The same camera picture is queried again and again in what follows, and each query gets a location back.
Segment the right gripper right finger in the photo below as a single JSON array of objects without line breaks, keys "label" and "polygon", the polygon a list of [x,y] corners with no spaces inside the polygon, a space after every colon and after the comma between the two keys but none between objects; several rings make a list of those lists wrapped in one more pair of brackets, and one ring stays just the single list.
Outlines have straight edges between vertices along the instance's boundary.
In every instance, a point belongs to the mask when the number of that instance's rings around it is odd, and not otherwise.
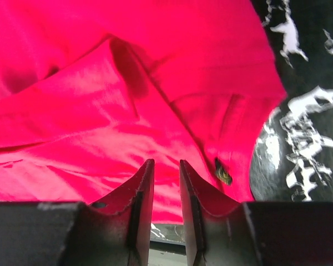
[{"label": "right gripper right finger", "polygon": [[239,203],[180,162],[188,265],[333,265],[333,202]]}]

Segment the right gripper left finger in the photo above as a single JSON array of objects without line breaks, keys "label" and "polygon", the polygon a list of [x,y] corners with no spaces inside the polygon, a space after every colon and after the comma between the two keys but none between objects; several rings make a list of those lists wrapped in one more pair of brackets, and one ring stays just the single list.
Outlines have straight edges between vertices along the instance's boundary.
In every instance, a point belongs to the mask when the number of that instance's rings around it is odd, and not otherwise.
[{"label": "right gripper left finger", "polygon": [[91,204],[0,202],[0,265],[147,265],[154,167]]}]

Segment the red polo shirt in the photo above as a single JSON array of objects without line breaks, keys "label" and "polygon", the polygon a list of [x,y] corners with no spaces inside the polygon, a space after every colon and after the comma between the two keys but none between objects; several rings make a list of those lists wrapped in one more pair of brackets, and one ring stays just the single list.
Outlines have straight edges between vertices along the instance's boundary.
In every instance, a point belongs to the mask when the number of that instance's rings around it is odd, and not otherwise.
[{"label": "red polo shirt", "polygon": [[253,201],[286,96],[250,1],[0,1],[0,201],[92,203],[155,161],[154,223],[181,223],[179,162]]}]

